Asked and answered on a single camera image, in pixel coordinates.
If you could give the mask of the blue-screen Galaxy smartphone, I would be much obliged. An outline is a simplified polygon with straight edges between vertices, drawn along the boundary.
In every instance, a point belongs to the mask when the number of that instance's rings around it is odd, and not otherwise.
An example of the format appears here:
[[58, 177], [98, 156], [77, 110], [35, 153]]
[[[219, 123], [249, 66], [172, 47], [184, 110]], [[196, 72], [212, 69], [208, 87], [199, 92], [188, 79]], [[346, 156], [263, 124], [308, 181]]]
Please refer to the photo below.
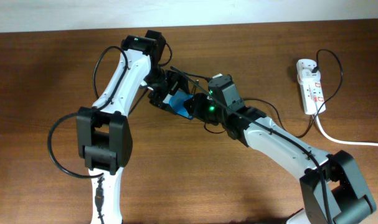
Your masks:
[[192, 120], [194, 119], [194, 117], [191, 116], [187, 112], [187, 109], [184, 107], [184, 102], [187, 100], [190, 100], [192, 97], [193, 97], [192, 94], [188, 94], [182, 90], [178, 90], [173, 95], [168, 93], [165, 99], [163, 100], [163, 103], [170, 106], [172, 109], [172, 112], [174, 112], [175, 114], [178, 114], [179, 116]]

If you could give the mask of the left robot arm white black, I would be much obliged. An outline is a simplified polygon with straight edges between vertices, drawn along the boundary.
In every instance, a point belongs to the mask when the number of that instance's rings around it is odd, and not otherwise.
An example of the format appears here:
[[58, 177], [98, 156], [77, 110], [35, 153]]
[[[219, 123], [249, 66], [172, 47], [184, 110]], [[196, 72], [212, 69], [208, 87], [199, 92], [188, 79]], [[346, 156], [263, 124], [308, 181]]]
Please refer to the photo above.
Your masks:
[[129, 35], [119, 47], [120, 61], [104, 92], [91, 108], [77, 116], [78, 154], [93, 176], [92, 223], [122, 223], [120, 185], [133, 149], [128, 116], [137, 91], [151, 91], [150, 103], [184, 118], [191, 98], [182, 76], [163, 69], [159, 62], [167, 46], [162, 33], [148, 30], [143, 37]]

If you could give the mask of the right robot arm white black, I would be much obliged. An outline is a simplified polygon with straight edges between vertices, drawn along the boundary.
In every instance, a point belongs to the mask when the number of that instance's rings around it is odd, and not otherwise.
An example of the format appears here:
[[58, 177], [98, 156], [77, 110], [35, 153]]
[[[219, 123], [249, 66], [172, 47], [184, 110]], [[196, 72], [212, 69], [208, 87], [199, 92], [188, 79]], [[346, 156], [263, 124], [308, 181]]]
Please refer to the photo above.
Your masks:
[[349, 153], [330, 154], [286, 132], [264, 112], [246, 106], [230, 76], [212, 78], [208, 89], [184, 107], [205, 123], [221, 124], [230, 138], [262, 152], [299, 181], [304, 207], [287, 223], [360, 223], [377, 210]]

